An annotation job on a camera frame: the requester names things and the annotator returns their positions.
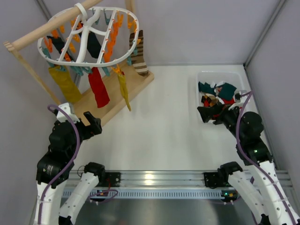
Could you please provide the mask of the thin mustard yellow sock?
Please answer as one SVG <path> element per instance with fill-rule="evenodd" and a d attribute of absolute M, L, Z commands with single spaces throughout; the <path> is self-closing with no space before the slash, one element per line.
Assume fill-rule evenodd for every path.
<path fill-rule="evenodd" d="M 128 110 L 131 111 L 131 106 L 130 106 L 129 97 L 128 97 L 128 89 L 127 89 L 126 78 L 125 78 L 124 72 L 121 72 L 118 74 L 118 81 L 119 81 L 119 85 L 120 85 L 121 96 L 124 98 Z"/>

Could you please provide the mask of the large mustard yellow sock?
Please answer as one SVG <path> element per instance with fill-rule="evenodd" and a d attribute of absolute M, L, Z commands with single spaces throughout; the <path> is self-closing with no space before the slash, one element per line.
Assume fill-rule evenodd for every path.
<path fill-rule="evenodd" d="M 49 67 L 48 72 L 59 86 L 62 94 L 68 102 L 73 104 L 82 98 L 78 87 L 72 81 L 70 73 L 65 66 L 57 65 L 55 67 Z"/>

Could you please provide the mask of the dark navy sock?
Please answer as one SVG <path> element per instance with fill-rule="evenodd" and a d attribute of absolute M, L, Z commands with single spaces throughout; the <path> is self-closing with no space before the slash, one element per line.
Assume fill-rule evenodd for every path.
<path fill-rule="evenodd" d="M 87 50 L 90 53 L 91 57 L 97 59 L 100 54 L 101 44 L 99 43 L 96 34 L 89 32 L 88 41 L 87 41 Z"/>
<path fill-rule="evenodd" d="M 47 36 L 48 41 L 45 39 L 44 43 L 48 49 L 48 51 L 51 53 L 53 51 L 53 46 L 56 48 L 56 50 L 59 52 L 59 54 L 62 53 L 62 50 L 65 46 L 64 41 L 60 37 L 52 37 L 52 36 Z"/>

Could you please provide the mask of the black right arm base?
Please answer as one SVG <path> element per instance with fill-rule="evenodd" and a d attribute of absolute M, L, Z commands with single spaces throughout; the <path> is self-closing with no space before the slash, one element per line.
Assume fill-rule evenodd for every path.
<path fill-rule="evenodd" d="M 204 184 L 207 188 L 225 188 L 230 187 L 230 184 L 218 172 L 204 172 Z"/>

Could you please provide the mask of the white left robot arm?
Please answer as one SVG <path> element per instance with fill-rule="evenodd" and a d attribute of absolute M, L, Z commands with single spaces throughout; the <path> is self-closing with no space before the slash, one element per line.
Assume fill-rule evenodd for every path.
<path fill-rule="evenodd" d="M 104 182 L 105 166 L 89 162 L 71 196 L 61 205 L 62 194 L 81 143 L 102 132 L 99 118 L 90 112 L 85 112 L 84 116 L 90 123 L 88 126 L 81 120 L 73 123 L 57 120 L 54 124 L 48 151 L 37 164 L 36 225 L 75 224 L 92 189 Z"/>

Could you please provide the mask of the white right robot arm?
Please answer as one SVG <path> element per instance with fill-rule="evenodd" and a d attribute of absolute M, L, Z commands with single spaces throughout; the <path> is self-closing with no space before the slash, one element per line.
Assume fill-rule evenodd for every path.
<path fill-rule="evenodd" d="M 204 123 L 214 119 L 236 138 L 236 149 L 251 179 L 237 162 L 221 165 L 221 180 L 232 186 L 250 208 L 258 225 L 298 225 L 300 217 L 291 206 L 276 174 L 272 155 L 261 139 L 262 119 L 255 112 L 242 113 L 236 106 L 214 105 L 197 108 Z"/>

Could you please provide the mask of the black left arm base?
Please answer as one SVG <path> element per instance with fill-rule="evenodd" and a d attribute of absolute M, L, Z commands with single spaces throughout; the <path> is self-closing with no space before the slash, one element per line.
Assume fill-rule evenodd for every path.
<path fill-rule="evenodd" d="M 106 172 L 102 186 L 107 188 L 118 188 L 120 186 L 120 179 L 120 172 Z"/>

